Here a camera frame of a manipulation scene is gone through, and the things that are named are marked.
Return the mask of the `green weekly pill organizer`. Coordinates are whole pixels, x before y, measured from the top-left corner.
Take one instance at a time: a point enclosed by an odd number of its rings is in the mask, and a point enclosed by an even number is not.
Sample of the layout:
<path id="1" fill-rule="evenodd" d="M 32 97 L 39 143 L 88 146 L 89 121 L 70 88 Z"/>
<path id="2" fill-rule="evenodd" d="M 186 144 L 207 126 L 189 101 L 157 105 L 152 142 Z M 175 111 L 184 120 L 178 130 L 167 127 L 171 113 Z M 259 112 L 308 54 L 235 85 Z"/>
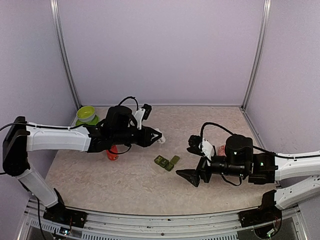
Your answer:
<path id="1" fill-rule="evenodd" d="M 174 155 L 171 160 L 168 160 L 164 158 L 161 155 L 158 155 L 155 159 L 154 162 L 161 168 L 165 169 L 166 171 L 170 172 L 174 166 L 179 162 L 181 158 L 177 155 Z"/>

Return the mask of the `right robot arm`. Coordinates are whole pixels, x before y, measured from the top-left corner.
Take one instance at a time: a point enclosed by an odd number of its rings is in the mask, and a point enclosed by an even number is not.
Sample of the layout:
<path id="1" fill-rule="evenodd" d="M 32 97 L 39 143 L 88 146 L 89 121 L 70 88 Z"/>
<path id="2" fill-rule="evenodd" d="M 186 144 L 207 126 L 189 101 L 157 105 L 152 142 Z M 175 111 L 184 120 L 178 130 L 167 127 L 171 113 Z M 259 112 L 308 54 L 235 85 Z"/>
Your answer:
<path id="1" fill-rule="evenodd" d="M 229 133 L 224 145 L 224 154 L 204 137 L 206 126 L 215 126 Z M 214 122 L 205 122 L 199 135 L 191 135 L 187 151 L 200 156 L 195 169 L 176 170 L 176 174 L 194 187 L 200 181 L 209 183 L 212 175 L 219 175 L 224 182 L 240 186 L 244 180 L 254 185 L 274 184 L 286 179 L 304 177 L 291 186 L 271 190 L 263 194 L 256 218 L 266 222 L 276 209 L 284 210 L 320 193 L 320 153 L 318 151 L 299 154 L 275 153 L 257 147 L 250 137 L 236 134 Z M 234 183 L 227 177 L 238 178 Z"/>

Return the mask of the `orange pill bottle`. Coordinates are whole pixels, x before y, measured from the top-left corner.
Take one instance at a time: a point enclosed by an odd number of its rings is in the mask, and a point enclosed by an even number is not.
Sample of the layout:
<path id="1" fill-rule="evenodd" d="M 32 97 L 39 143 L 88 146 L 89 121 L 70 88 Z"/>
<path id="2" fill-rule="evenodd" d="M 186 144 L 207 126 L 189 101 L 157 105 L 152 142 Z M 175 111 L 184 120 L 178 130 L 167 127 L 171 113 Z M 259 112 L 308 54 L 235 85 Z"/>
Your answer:
<path id="1" fill-rule="evenodd" d="M 115 161 L 118 159 L 118 148 L 116 145 L 112 145 L 111 149 L 106 150 L 107 157 L 110 161 Z"/>

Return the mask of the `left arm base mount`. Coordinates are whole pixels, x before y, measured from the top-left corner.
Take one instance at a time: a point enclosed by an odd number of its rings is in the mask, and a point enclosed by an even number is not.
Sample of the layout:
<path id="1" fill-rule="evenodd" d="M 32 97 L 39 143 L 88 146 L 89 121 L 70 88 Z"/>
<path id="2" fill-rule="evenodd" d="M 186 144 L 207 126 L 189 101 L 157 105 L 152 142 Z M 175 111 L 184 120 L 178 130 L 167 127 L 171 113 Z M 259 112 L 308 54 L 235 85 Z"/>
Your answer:
<path id="1" fill-rule="evenodd" d="M 47 208 L 43 214 L 45 220 L 49 220 L 70 227 L 84 228 L 87 213 L 70 208 Z"/>

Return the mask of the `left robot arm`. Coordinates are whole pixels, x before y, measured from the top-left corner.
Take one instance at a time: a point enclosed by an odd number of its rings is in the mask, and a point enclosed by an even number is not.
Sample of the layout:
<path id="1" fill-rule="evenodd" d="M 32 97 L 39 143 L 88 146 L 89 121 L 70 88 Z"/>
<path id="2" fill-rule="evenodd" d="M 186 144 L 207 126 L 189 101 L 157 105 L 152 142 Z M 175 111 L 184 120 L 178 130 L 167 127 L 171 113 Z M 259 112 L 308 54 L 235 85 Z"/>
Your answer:
<path id="1" fill-rule="evenodd" d="M 9 129 L 2 143 L 2 168 L 15 177 L 46 208 L 57 221 L 70 218 L 70 211 L 59 193 L 50 188 L 43 177 L 28 162 L 28 153 L 41 150 L 72 150 L 86 153 L 110 151 L 112 146 L 124 145 L 143 148 L 166 139 L 157 128 L 143 125 L 152 107 L 144 104 L 132 111 L 119 103 L 111 106 L 106 117 L 96 125 L 52 126 L 26 121 L 18 116 L 6 127 Z"/>

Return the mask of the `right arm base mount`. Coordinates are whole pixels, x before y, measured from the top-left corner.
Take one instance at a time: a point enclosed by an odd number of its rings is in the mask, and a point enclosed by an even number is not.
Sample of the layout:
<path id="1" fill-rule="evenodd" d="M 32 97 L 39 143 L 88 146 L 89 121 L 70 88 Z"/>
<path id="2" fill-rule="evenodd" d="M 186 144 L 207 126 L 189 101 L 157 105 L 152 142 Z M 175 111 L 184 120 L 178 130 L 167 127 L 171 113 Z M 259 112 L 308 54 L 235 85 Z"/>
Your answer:
<path id="1" fill-rule="evenodd" d="M 238 213 L 239 221 L 242 228 L 260 225 L 275 221 L 282 218 L 282 211 L 276 207 L 266 209 L 250 209 Z"/>

